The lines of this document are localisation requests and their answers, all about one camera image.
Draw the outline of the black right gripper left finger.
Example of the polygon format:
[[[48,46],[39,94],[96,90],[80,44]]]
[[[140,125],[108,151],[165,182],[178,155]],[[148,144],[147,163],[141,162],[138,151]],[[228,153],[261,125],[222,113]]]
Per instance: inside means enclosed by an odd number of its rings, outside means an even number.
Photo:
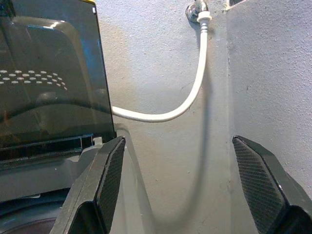
[[[50,234],[109,234],[120,188],[125,137],[105,143],[72,185]]]

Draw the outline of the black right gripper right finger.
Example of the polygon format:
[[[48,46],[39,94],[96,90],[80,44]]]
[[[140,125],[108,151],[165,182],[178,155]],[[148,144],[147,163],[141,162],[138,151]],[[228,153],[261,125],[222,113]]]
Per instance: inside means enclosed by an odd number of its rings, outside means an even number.
[[[312,234],[312,199],[262,145],[232,139],[244,197],[259,234]]]

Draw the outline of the grey washing machine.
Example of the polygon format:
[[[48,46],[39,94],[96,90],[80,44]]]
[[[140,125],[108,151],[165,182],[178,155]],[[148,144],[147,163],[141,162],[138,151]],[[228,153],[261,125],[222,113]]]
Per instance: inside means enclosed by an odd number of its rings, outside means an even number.
[[[120,188],[109,234],[155,234],[154,218],[127,127]],[[69,191],[104,145],[91,140],[84,150],[57,159],[0,163],[0,234],[50,234]]]

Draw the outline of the dark glass washer lid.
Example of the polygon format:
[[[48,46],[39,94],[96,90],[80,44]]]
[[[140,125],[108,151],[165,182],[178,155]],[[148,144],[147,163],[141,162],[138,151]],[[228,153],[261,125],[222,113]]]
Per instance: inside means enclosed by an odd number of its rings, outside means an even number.
[[[0,0],[0,163],[115,136],[95,0]]]

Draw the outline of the chrome wall tap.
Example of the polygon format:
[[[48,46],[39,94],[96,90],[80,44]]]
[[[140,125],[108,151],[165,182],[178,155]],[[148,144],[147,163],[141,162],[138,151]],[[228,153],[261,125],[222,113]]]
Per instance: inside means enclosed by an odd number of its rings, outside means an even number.
[[[185,11],[188,21],[198,23],[198,15],[201,12],[209,12],[208,0],[194,0]]]

